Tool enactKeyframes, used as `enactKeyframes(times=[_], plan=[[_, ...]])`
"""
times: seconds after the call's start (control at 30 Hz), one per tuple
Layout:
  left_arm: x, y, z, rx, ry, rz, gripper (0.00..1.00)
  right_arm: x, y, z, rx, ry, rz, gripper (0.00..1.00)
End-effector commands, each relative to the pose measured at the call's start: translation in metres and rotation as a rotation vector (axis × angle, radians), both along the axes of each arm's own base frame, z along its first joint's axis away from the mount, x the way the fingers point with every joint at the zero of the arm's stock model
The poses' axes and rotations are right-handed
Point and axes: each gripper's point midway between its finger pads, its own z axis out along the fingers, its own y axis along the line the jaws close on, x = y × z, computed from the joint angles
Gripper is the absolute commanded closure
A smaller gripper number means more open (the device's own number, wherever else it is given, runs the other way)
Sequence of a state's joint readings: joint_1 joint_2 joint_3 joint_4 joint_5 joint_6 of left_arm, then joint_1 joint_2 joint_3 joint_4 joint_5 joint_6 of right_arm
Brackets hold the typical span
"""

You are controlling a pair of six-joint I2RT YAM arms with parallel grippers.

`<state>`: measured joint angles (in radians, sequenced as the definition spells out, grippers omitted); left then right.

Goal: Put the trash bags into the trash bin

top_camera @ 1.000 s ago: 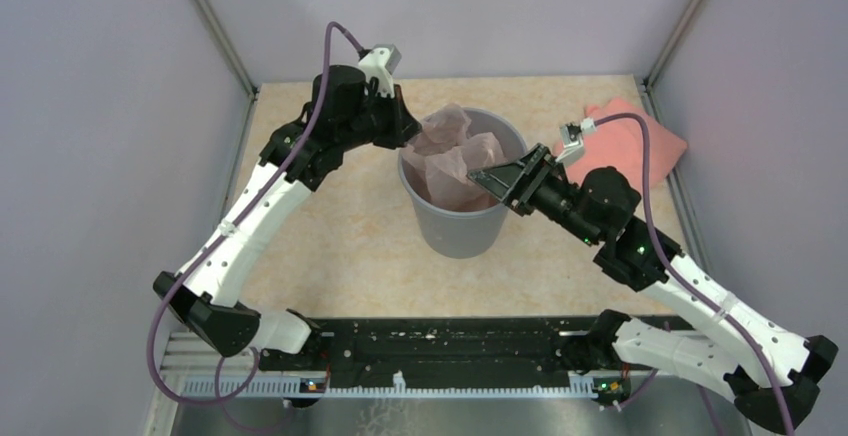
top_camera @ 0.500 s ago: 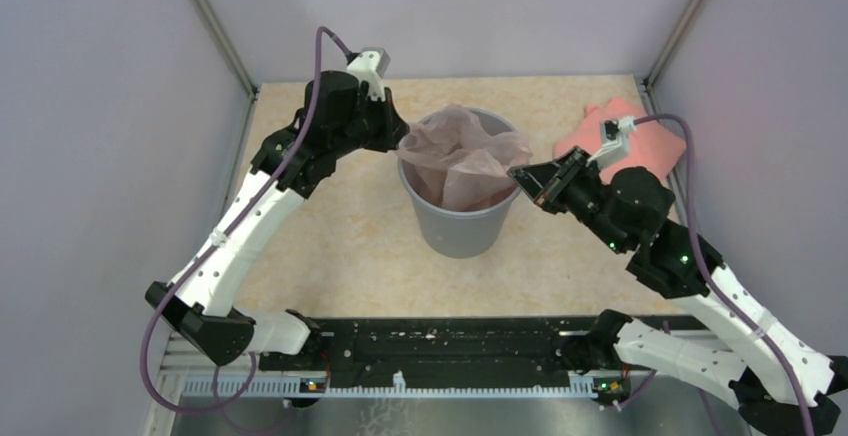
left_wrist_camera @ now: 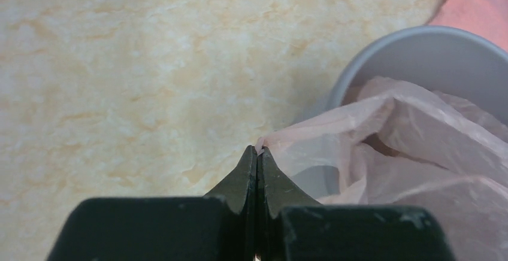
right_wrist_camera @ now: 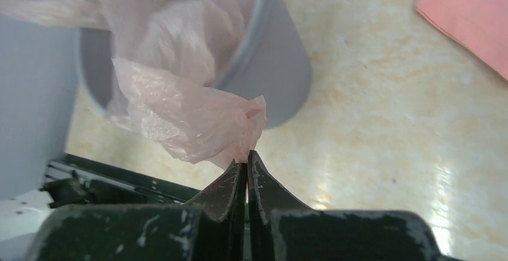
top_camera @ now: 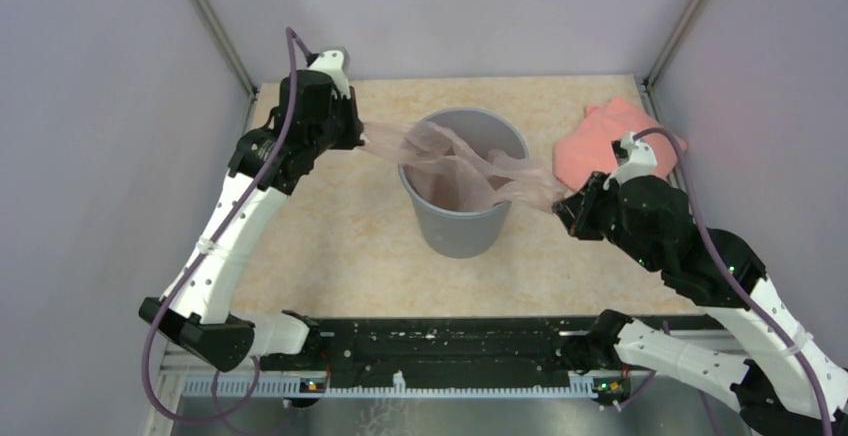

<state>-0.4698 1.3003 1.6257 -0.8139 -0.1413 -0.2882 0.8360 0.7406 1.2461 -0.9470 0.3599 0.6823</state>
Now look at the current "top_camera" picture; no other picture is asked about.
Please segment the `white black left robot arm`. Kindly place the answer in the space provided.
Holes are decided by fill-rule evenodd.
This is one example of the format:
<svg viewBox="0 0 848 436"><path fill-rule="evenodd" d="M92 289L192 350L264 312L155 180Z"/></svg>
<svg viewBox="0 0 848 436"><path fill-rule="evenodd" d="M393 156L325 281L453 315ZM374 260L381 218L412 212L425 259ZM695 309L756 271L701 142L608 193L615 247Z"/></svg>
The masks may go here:
<svg viewBox="0 0 848 436"><path fill-rule="evenodd" d="M297 369L319 360L316 326L292 311L237 316L234 290L272 217L328 150L363 145L355 91L341 69L312 64L284 78L267 120L246 132L228 163L216 207L183 272L139 308L142 320L221 372L283 355Z"/></svg>

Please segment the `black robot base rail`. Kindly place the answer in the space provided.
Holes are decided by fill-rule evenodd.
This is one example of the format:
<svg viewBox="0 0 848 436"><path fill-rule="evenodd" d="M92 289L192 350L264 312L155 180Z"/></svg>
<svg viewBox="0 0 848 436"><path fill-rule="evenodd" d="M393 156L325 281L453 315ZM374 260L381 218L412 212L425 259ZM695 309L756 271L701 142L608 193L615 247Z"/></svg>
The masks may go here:
<svg viewBox="0 0 848 436"><path fill-rule="evenodd" d="M264 372L316 371L333 389L564 388L624 365L594 349L592 316L323 318L297 355L260 359Z"/></svg>

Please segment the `translucent pink trash bag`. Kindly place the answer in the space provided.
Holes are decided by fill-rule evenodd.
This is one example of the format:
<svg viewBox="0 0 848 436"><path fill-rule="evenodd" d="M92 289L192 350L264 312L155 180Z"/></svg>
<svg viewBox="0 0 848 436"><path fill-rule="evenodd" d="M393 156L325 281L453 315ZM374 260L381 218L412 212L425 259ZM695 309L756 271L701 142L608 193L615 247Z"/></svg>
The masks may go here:
<svg viewBox="0 0 848 436"><path fill-rule="evenodd" d="M517 202L549 213L569 193L540 161L474 150L468 137L437 123L367 123L363 137L363 151L398 165L415 194L448 211Z"/></svg>

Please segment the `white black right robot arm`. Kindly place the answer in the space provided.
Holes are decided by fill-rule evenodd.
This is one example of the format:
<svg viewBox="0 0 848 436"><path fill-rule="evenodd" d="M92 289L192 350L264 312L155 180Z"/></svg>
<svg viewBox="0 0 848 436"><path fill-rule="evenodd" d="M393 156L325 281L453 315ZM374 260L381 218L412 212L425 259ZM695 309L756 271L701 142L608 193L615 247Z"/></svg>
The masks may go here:
<svg viewBox="0 0 848 436"><path fill-rule="evenodd" d="M751 247L732 232L700 227L683 191L654 176L618 183L594 173L552 210L572 237L605 240L658 273L744 350L709 350L607 309L585 335L566 340L567 367L648 369L723 403L761 435L846 433L846 369L804 331Z"/></svg>

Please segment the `grey plastic trash bin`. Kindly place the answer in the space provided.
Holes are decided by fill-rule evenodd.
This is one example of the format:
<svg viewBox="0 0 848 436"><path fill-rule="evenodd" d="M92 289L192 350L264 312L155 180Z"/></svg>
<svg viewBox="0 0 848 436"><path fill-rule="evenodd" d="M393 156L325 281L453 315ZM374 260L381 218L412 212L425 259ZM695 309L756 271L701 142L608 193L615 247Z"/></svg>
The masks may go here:
<svg viewBox="0 0 848 436"><path fill-rule="evenodd" d="M479 155L500 149L512 157L524 158L529 149L519 131L504 117L479 108L450 108L423 119L458 133ZM398 168L400 181L407 191L420 233L431 249L442 256L467 259L479 256L496 242L511 204L501 202L484 211L461 212L444 209L423 198L408 177Z"/></svg>

